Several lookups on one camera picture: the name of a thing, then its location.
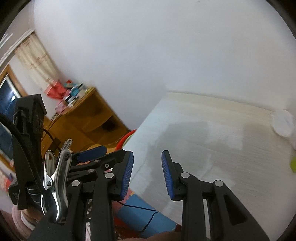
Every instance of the white table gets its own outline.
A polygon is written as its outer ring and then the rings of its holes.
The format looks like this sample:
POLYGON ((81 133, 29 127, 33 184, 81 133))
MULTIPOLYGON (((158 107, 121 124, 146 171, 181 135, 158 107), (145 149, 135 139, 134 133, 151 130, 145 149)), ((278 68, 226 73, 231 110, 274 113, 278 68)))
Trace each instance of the white table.
POLYGON ((135 157, 130 188, 181 224, 182 202, 170 200, 161 166, 161 152, 169 150, 198 179, 222 180, 276 240, 296 213, 296 174, 289 167, 294 151, 273 132, 271 114, 237 102, 167 93, 124 147, 135 157))

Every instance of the green object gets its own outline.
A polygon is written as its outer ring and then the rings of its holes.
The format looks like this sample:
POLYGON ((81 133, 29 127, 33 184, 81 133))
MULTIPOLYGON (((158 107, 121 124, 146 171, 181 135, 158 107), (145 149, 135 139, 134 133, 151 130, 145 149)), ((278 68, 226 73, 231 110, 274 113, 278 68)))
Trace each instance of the green object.
POLYGON ((296 172, 296 156, 292 157, 290 162, 290 167, 293 172, 296 172))

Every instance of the wooden cabinet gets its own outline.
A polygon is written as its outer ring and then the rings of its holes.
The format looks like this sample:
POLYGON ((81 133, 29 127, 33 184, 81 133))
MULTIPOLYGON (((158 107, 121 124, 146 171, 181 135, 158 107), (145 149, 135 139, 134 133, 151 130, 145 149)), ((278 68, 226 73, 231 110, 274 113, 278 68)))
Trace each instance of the wooden cabinet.
MULTIPOLYGON (((54 138, 60 141, 59 147, 71 138, 71 150, 79 152, 92 145, 100 144, 108 148, 128 132, 128 128, 116 116, 96 88, 78 100, 73 107, 66 108, 56 119, 44 125, 54 138)), ((52 140, 44 135, 41 141, 42 156, 49 149, 52 140)))

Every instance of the red rim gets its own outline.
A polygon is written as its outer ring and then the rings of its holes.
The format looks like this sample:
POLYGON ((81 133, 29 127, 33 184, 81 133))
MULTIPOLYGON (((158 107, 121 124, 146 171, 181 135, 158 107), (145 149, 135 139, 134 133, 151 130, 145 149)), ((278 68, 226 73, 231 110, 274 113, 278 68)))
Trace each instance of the red rim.
POLYGON ((124 142, 126 141, 126 139, 127 139, 129 136, 131 136, 132 134, 134 134, 136 130, 137 130, 137 129, 135 129, 135 130, 133 130, 133 131, 130 131, 130 132, 127 133, 123 138, 121 138, 121 140, 118 142, 118 144, 117 144, 115 150, 120 150, 120 149, 122 149, 122 145, 124 144, 124 142))

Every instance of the black wire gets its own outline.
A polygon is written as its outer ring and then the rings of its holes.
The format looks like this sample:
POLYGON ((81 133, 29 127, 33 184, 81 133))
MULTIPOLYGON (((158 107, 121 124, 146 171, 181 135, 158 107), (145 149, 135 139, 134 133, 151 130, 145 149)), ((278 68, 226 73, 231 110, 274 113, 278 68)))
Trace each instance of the black wire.
POLYGON ((141 231, 135 231, 135 230, 127 229, 127 228, 125 228, 125 227, 120 227, 120 226, 115 226, 115 228, 118 228, 118 229, 125 229, 125 230, 128 230, 128 231, 134 231, 134 232, 137 232, 137 233, 143 233, 143 232, 146 230, 146 228, 149 226, 149 224, 151 223, 151 221, 152 221, 152 219, 153 219, 153 216, 154 216, 155 214, 157 214, 157 213, 159 213, 159 212, 155 212, 155 213, 152 214, 152 216, 151 216, 149 222, 145 225, 145 227, 144 227, 141 231))
POLYGON ((127 204, 124 204, 124 203, 122 203, 120 201, 117 201, 117 202, 120 203, 121 205, 127 206, 127 207, 135 207, 135 208, 144 209, 144 210, 148 210, 148 211, 156 211, 156 209, 149 209, 149 208, 145 208, 145 207, 138 207, 138 206, 127 205, 127 204))
POLYGON ((52 139, 52 141, 54 141, 54 138, 52 137, 52 135, 50 134, 50 132, 49 132, 48 130, 46 130, 46 129, 43 128, 43 131, 44 131, 46 134, 49 135, 49 137, 50 137, 50 139, 52 139))
POLYGON ((16 140, 18 141, 22 151, 25 154, 25 157, 27 159, 29 168, 31 170, 32 176, 36 182, 36 185, 40 191, 41 194, 45 194, 45 189, 43 187, 43 183, 41 182, 40 176, 38 174, 38 170, 33 162, 33 159, 31 158, 31 154, 29 152, 29 149, 21 135, 21 133, 19 132, 19 130, 16 128, 16 126, 2 113, 0 113, 0 123, 2 123, 3 126, 5 126, 10 133, 16 138, 16 140))

